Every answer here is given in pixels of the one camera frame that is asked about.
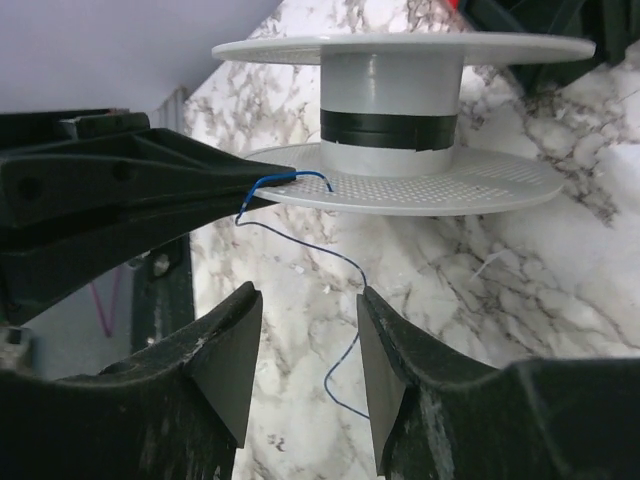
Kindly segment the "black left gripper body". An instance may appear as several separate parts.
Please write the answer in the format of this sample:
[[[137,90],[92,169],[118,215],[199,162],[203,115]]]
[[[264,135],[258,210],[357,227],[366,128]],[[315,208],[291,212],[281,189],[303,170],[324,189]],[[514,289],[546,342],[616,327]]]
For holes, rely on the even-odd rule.
[[[1,149],[85,140],[149,128],[146,113],[128,109],[3,113]]]

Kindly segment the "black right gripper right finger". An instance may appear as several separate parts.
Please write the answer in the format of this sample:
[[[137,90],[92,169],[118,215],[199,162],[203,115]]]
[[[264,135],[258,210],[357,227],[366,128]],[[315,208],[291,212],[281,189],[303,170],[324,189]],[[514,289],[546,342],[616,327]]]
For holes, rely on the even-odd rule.
[[[496,369],[357,298],[377,473],[388,479],[635,479],[639,363],[533,359]]]

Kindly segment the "white perforated cable spool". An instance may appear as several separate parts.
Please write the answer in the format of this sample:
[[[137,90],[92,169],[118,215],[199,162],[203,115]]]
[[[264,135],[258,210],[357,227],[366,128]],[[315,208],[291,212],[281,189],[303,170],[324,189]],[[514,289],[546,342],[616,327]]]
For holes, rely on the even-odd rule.
[[[252,195],[316,209],[414,217],[512,211],[558,195],[562,176],[455,140],[463,70],[592,57],[584,39],[515,33],[391,33],[254,39],[216,46],[225,61],[316,65],[320,139],[267,148],[256,162],[293,169]]]

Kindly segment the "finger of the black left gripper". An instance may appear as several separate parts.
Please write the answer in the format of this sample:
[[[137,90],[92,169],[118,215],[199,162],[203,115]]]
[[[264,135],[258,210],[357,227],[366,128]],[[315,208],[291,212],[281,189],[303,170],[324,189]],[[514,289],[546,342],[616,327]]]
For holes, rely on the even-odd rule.
[[[21,228],[103,207],[241,194],[288,170],[168,129],[23,147],[1,154],[1,224]]]
[[[94,278],[239,212],[247,194],[145,208],[109,207],[1,230],[1,322],[23,325]]]

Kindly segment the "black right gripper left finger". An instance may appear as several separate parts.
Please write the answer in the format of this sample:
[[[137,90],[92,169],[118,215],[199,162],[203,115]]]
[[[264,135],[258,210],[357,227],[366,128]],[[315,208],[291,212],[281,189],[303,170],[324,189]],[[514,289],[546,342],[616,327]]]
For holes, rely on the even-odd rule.
[[[263,298],[245,283],[95,376],[1,374],[5,479],[228,479],[244,444]]]

